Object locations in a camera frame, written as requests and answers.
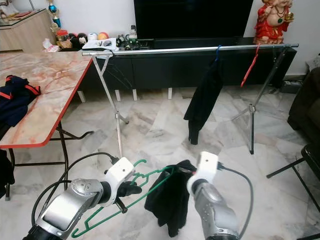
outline black jacket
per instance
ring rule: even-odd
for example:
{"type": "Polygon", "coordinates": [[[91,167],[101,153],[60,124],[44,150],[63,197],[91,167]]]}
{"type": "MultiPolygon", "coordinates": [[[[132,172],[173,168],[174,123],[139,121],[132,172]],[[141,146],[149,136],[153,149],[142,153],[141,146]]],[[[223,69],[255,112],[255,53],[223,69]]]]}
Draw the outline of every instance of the black jacket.
{"type": "Polygon", "coordinates": [[[189,141],[191,144],[198,144],[199,131],[208,120],[222,87],[222,63],[216,60],[196,88],[183,118],[189,120],[189,141]]]}
{"type": "Polygon", "coordinates": [[[28,112],[28,104],[40,95],[40,87],[29,85],[28,80],[9,75],[0,87],[0,140],[28,112]]]}
{"type": "MultiPolygon", "coordinates": [[[[197,170],[189,160],[168,167],[181,167],[191,172],[197,170]]],[[[162,172],[151,188],[165,179],[169,172],[171,169],[168,172],[162,172]]],[[[158,218],[160,227],[167,224],[169,236],[172,238],[186,224],[189,200],[187,181],[192,176],[191,172],[177,171],[173,173],[166,182],[150,193],[145,201],[144,208],[158,218]]]]}
{"type": "Polygon", "coordinates": [[[0,198],[6,194],[6,184],[14,183],[14,168],[7,158],[7,152],[0,149],[0,198]]]}

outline marble floor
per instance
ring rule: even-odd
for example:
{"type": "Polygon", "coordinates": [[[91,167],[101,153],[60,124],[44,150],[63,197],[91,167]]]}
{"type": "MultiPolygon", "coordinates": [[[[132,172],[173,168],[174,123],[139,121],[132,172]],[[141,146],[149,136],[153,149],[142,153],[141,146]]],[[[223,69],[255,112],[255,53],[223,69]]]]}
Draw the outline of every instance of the marble floor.
{"type": "MultiPolygon", "coordinates": [[[[265,175],[301,157],[307,143],[299,132],[287,124],[294,94],[275,92],[264,94],[257,106],[255,117],[255,154],[250,155],[248,142],[248,115],[236,120],[233,116],[245,109],[255,99],[261,86],[224,87],[210,118],[199,135],[199,144],[188,142],[188,123],[183,120],[194,88],[173,89],[172,100],[167,90],[139,91],[139,101],[134,102],[130,92],[121,92],[117,102],[121,114],[129,118],[128,125],[121,123],[124,155],[132,162],[147,159],[137,171],[146,173],[189,159],[193,164],[200,151],[219,156],[226,166],[246,174],[254,186],[254,207],[244,240],[295,240],[320,232],[320,214],[293,170],[287,170],[271,179],[265,175]]],[[[109,102],[101,91],[84,91],[87,102],[74,97],[62,120],[63,128],[76,135],[94,130],[82,140],[67,142],[70,162],[93,152],[109,152],[118,156],[116,122],[109,102]]],[[[63,159],[60,142],[50,142],[41,148],[15,150],[18,163],[56,162],[63,159]]],[[[105,156],[88,158],[77,164],[69,173],[70,179],[93,178],[103,180],[103,172],[111,166],[105,156]]],[[[307,165],[300,164],[299,171],[314,194],[320,199],[319,183],[307,165]]],[[[17,167],[16,183],[12,186],[11,201],[0,200],[0,238],[21,240],[31,227],[31,211],[43,189],[55,182],[63,172],[62,166],[17,167]]],[[[147,186],[157,179],[153,176],[147,186]]],[[[241,177],[219,171],[214,184],[236,212],[239,229],[242,228],[249,209],[249,187],[241,177]]],[[[137,199],[124,199],[129,204],[137,199]]],[[[84,229],[84,219],[97,208],[91,209],[79,221],[84,229]]],[[[110,206],[93,220],[97,222],[117,211],[110,206]]],[[[170,239],[166,226],[159,227],[152,213],[144,210],[144,201],[131,207],[126,214],[114,217],[94,230],[80,236],[79,240],[165,240],[170,239]]],[[[176,240],[204,239],[200,217],[190,198],[186,226],[176,240]]]]}

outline jar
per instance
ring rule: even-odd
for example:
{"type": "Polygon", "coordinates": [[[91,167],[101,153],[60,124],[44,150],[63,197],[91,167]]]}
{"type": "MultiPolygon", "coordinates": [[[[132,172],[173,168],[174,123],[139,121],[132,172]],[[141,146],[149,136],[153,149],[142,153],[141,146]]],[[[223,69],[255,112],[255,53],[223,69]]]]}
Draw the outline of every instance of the jar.
{"type": "Polygon", "coordinates": [[[66,41],[69,38],[69,34],[67,30],[60,29],[59,31],[56,32],[56,39],[59,42],[66,41]]]}

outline red table edge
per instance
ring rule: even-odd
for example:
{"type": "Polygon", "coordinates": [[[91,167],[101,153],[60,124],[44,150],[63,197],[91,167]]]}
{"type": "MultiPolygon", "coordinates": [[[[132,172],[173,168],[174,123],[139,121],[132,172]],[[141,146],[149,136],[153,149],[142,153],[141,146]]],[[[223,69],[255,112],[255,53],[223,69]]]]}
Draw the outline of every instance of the red table edge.
{"type": "Polygon", "coordinates": [[[56,120],[56,122],[54,123],[48,137],[41,143],[35,143],[35,144],[14,144],[14,145],[0,145],[1,149],[20,149],[20,148],[38,148],[38,147],[44,147],[45,145],[47,145],[47,143],[50,141],[50,138],[52,137],[52,135],[54,134],[60,120],[63,118],[63,116],[65,115],[66,110],[69,107],[69,104],[71,102],[71,100],[74,98],[74,95],[76,93],[76,91],[78,90],[79,85],[81,84],[82,80],[84,79],[90,65],[92,63],[92,59],[89,61],[88,65],[86,66],[84,72],[82,73],[82,76],[80,77],[80,80],[78,81],[78,83],[76,84],[76,86],[74,87],[73,92],[71,93],[69,99],[67,100],[66,104],[64,105],[58,119],[56,120]]]}

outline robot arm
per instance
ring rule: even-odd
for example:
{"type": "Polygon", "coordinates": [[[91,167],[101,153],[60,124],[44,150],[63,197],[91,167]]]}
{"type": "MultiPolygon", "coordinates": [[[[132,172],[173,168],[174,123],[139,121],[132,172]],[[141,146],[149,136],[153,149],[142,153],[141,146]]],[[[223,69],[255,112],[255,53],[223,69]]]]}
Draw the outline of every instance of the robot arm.
{"type": "Polygon", "coordinates": [[[198,169],[189,179],[187,189],[194,197],[195,209],[201,217],[205,239],[237,240],[239,236],[236,214],[211,184],[217,172],[217,165],[218,156],[201,152],[198,169]]]}
{"type": "MultiPolygon", "coordinates": [[[[237,240],[239,237],[235,212],[211,184],[217,166],[216,155],[202,152],[198,159],[198,169],[187,183],[187,190],[194,197],[205,239],[237,240]]],[[[125,213],[127,209],[118,196],[130,194],[120,188],[134,172],[134,166],[123,157],[108,170],[103,182],[94,179],[72,181],[68,189],[41,213],[23,240],[66,240],[83,213],[97,204],[103,207],[117,204],[125,213]]]]}
{"type": "Polygon", "coordinates": [[[127,209],[117,197],[118,189],[134,172],[134,166],[123,157],[107,171],[103,182],[73,180],[41,213],[23,240],[66,240],[83,213],[97,204],[102,207],[116,204],[125,213],[127,209]]]}

